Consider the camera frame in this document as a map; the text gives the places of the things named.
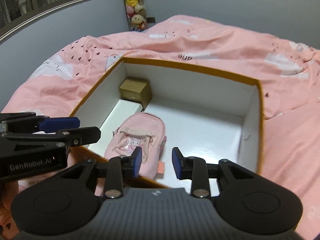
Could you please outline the person's hand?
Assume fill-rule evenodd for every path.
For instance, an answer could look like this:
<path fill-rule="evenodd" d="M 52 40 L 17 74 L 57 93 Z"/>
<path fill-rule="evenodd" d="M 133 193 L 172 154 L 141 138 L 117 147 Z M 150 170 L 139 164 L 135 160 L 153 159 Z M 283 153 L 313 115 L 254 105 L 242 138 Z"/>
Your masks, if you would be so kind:
<path fill-rule="evenodd" d="M 12 181 L 1 186 L 1 211 L 10 210 L 12 201 L 19 193 L 18 181 Z"/>

